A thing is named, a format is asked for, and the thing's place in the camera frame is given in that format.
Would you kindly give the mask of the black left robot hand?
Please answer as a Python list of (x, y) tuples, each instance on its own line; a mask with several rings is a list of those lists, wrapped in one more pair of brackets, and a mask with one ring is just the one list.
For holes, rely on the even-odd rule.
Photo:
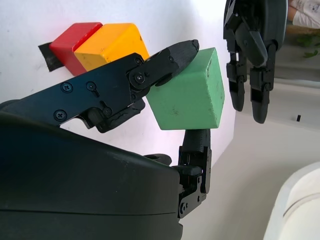
[(243, 110), (244, 84), (249, 81), (252, 115), (260, 124), (268, 113), (287, 14), (286, 0), (228, 0), (225, 4), (223, 38), (230, 54), (226, 73), (232, 105), (236, 111)]

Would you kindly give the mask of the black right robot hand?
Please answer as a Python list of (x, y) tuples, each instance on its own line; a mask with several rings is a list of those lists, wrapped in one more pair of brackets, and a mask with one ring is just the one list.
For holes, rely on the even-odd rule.
[(101, 133), (145, 107), (143, 97), (181, 73), (199, 42), (147, 60), (132, 53), (0, 105), (0, 237), (3, 240), (179, 240), (180, 219), (207, 197), (208, 127), (187, 130), (176, 166), (61, 128), (77, 118)]

